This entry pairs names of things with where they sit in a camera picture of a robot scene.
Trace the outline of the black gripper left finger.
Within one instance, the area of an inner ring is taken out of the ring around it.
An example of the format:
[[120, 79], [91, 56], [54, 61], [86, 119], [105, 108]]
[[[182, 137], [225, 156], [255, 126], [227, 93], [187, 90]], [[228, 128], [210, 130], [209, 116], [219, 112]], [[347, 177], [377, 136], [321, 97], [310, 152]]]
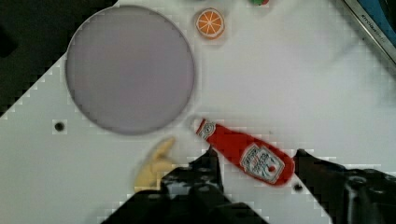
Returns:
[[219, 157], [213, 148], [142, 190], [101, 224], [268, 224], [245, 203], [224, 194]]

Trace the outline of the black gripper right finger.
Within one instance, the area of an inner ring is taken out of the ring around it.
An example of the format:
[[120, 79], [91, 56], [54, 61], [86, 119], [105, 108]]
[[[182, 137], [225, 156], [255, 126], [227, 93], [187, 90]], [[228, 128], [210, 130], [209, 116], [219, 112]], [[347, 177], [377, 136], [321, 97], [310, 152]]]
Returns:
[[295, 174], [332, 224], [396, 224], [396, 177], [376, 169], [347, 169], [299, 149]]

